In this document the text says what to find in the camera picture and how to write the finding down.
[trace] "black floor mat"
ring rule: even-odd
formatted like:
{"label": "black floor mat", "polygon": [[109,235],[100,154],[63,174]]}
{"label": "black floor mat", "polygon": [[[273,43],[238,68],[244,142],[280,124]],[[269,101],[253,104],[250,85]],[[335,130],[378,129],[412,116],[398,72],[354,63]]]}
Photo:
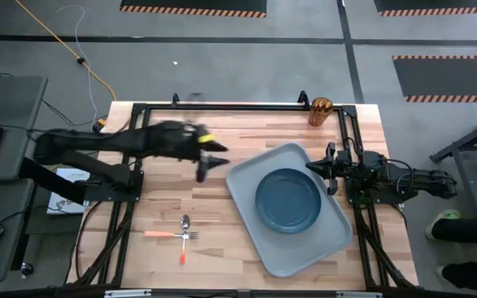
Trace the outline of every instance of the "black floor mat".
{"label": "black floor mat", "polygon": [[396,55],[409,103],[477,103],[477,55]]}
{"label": "black floor mat", "polygon": [[267,0],[123,0],[122,12],[216,17],[266,17]]}
{"label": "black floor mat", "polygon": [[477,0],[374,0],[382,17],[477,13]]}

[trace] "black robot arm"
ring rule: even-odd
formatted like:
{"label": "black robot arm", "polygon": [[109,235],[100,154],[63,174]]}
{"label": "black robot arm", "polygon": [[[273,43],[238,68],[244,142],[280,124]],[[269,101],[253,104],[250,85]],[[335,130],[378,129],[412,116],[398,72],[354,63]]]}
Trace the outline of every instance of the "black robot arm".
{"label": "black robot arm", "polygon": [[228,148],[213,140],[205,125],[176,121],[116,133],[53,129],[38,137],[34,159],[42,165],[73,166],[109,183],[129,184],[127,165],[108,165],[76,150],[117,151],[133,157],[164,156],[198,162],[196,179],[199,182],[204,180],[208,170],[229,162],[206,153],[227,151]]}
{"label": "black robot arm", "polygon": [[330,181],[329,195],[338,190],[336,177],[345,178],[352,185],[355,198],[370,198],[376,203],[399,204],[417,196],[420,190],[443,199],[457,195],[456,182],[445,171],[412,169],[402,161],[388,159],[374,151],[364,151],[361,161],[353,163],[348,151],[338,151],[334,158],[333,142],[325,154],[324,159],[309,162],[306,167]]}

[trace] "gray tray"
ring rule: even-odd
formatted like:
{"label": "gray tray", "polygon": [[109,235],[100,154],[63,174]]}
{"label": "gray tray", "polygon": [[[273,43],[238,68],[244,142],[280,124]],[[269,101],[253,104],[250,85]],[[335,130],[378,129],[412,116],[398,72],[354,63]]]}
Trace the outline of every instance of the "gray tray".
{"label": "gray tray", "polygon": [[[351,224],[336,199],[327,195],[327,186],[318,175],[306,169],[311,161],[305,149],[291,142],[273,148],[231,168],[226,184],[248,229],[266,270],[277,277],[288,277],[314,262],[338,252],[351,242]],[[268,173],[290,168],[308,175],[321,195],[318,219],[307,230],[279,233],[261,220],[255,208],[255,190]]]}

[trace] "orange striped border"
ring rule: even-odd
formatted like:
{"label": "orange striped border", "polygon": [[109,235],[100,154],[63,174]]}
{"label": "orange striped border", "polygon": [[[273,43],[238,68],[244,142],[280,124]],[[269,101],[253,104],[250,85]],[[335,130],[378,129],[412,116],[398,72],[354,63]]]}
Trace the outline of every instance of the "orange striped border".
{"label": "orange striped border", "polygon": [[395,55],[393,59],[477,59],[477,55]]}
{"label": "orange striped border", "polygon": [[477,95],[411,95],[404,100],[409,103],[477,103]]}
{"label": "orange striped border", "polygon": [[254,17],[264,18],[265,12],[233,11],[222,9],[204,9],[204,8],[179,8],[179,7],[145,7],[145,6],[121,6],[121,12],[151,12],[183,14],[196,16],[215,16],[215,17]]}
{"label": "orange striped border", "polygon": [[404,9],[379,12],[381,17],[440,16],[477,13],[477,7],[449,7],[435,9]]}

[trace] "blue plate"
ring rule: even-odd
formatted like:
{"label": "blue plate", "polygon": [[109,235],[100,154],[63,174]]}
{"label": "blue plate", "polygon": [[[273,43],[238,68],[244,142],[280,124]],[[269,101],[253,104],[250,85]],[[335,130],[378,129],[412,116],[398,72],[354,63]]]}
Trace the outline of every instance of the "blue plate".
{"label": "blue plate", "polygon": [[309,176],[293,169],[280,169],[261,180],[255,204],[268,227],[281,233],[299,233],[318,218],[321,197]]}

